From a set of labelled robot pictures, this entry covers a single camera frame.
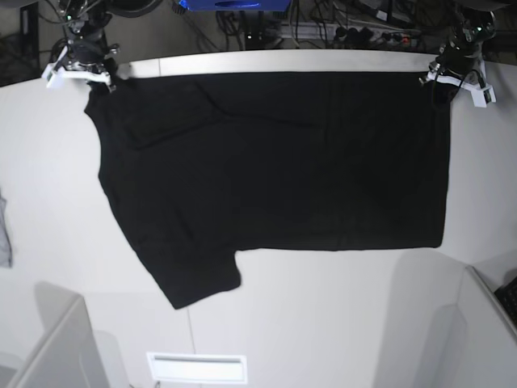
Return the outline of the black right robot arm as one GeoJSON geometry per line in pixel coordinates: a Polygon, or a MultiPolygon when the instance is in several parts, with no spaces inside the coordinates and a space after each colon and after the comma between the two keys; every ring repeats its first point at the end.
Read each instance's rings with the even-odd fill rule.
{"type": "Polygon", "coordinates": [[[116,89],[118,44],[109,44],[105,27],[112,14],[107,1],[60,1],[65,43],[57,56],[55,71],[108,91],[116,89]]]}

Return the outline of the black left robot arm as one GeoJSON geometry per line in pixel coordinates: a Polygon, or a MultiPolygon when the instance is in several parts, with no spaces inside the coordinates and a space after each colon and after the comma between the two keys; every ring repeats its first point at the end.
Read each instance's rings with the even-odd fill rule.
{"type": "Polygon", "coordinates": [[[485,108],[496,101],[494,88],[486,79],[482,45],[495,36],[491,11],[478,11],[462,5],[454,8],[451,30],[439,55],[429,64],[423,85],[431,85],[434,108],[447,107],[460,90],[467,91],[473,105],[485,108]]]}

